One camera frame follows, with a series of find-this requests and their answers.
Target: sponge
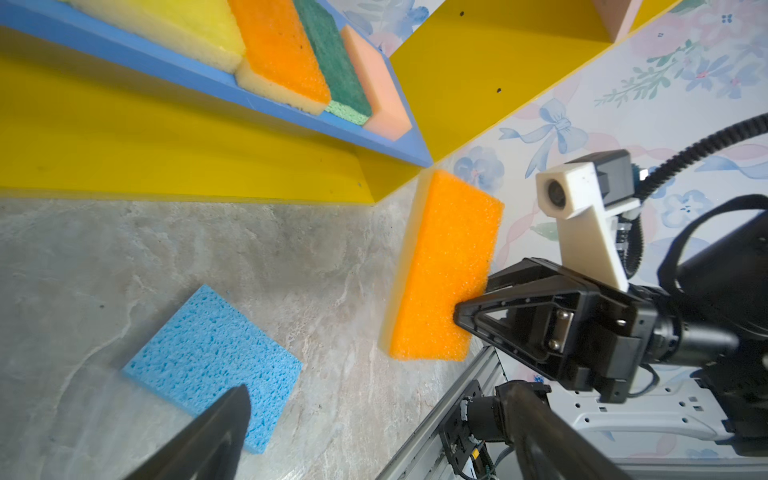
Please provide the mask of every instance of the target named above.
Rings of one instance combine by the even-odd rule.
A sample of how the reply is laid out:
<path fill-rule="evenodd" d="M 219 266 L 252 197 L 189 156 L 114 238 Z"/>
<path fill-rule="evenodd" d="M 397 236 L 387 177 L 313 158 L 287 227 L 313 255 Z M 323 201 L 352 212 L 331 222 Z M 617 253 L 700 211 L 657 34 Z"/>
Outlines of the sponge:
<path fill-rule="evenodd" d="M 331 103 L 326 111 L 357 125 L 366 123 L 372 113 L 371 105 L 349 61 L 333 16 L 315 0 L 293 0 L 293 4 L 331 90 Z"/>
<path fill-rule="evenodd" d="M 349 25 L 341 29 L 341 38 L 373 111 L 362 127 L 397 141 L 412 125 L 381 52 Z"/>
<path fill-rule="evenodd" d="M 208 285 L 168 320 L 123 372 L 160 397 L 199 415 L 245 384 L 250 422 L 245 448 L 264 453 L 301 362 Z"/>
<path fill-rule="evenodd" d="M 246 45 L 237 84 L 307 113 L 323 113 L 331 92 L 293 0 L 230 0 L 230 6 Z"/>
<path fill-rule="evenodd" d="M 482 295 L 504 204 L 443 170 L 419 177 L 379 346 L 398 360 L 463 360 L 456 303 Z"/>
<path fill-rule="evenodd" d="M 245 55 L 227 0 L 68 2 L 92 17 L 228 73 L 234 73 Z"/>

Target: pink sponge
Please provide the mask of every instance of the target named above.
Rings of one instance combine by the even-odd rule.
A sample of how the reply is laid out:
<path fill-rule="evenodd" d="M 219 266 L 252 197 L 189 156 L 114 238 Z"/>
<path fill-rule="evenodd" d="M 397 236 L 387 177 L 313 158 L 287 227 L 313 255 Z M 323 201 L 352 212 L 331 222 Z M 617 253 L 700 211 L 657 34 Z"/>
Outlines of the pink sponge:
<path fill-rule="evenodd" d="M 381 53 L 349 25 L 342 28 L 341 38 L 373 111 L 362 127 L 387 140 L 396 141 L 412 125 Z"/>

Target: blue sponge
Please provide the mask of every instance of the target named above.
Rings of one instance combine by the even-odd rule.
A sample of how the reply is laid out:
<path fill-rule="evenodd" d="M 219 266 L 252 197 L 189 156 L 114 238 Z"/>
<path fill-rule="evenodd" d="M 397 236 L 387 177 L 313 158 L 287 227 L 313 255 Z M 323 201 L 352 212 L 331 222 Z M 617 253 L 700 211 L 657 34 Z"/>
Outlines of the blue sponge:
<path fill-rule="evenodd" d="M 203 285 L 123 372 L 192 415 L 245 384 L 251 408 L 245 448 L 264 453 L 301 362 Z"/>

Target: blue shelf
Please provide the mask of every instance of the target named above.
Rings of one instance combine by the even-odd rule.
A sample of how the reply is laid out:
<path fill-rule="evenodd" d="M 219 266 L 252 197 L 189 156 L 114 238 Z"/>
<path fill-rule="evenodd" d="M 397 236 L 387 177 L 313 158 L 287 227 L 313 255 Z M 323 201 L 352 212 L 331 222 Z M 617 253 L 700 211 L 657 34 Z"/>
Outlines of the blue shelf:
<path fill-rule="evenodd" d="M 317 1 L 333 15 L 339 29 L 347 25 L 343 15 L 326 0 Z M 432 156 L 402 93 L 392 65 L 386 57 L 384 61 L 413 124 L 413 129 L 396 142 L 372 134 L 327 112 L 314 116 L 259 97 L 239 88 L 231 74 L 115 28 L 56 0 L 0 0 L 0 25 L 399 158 L 410 164 L 420 167 L 432 165 Z"/>

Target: blue ribbon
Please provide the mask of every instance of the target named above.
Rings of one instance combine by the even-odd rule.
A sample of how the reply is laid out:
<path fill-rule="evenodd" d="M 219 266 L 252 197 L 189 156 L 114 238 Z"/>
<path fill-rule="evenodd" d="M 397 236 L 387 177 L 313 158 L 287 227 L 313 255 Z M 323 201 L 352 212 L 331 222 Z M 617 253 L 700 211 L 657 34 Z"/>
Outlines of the blue ribbon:
<path fill-rule="evenodd" d="M 538 114 L 548 124 L 537 128 L 530 134 L 519 134 L 511 128 L 499 128 L 503 133 L 499 140 L 519 138 L 526 144 L 534 144 L 546 137 L 544 143 L 541 144 L 531 159 L 531 163 L 528 164 L 525 178 L 530 177 L 534 170 L 538 169 L 540 172 L 547 170 L 549 149 L 552 147 L 555 139 L 558 141 L 560 153 L 567 154 L 582 148 L 587 144 L 587 139 L 589 138 L 587 132 L 571 125 L 571 121 L 565 116 L 565 105 L 557 98 L 552 98 L 542 105 L 538 110 Z"/>

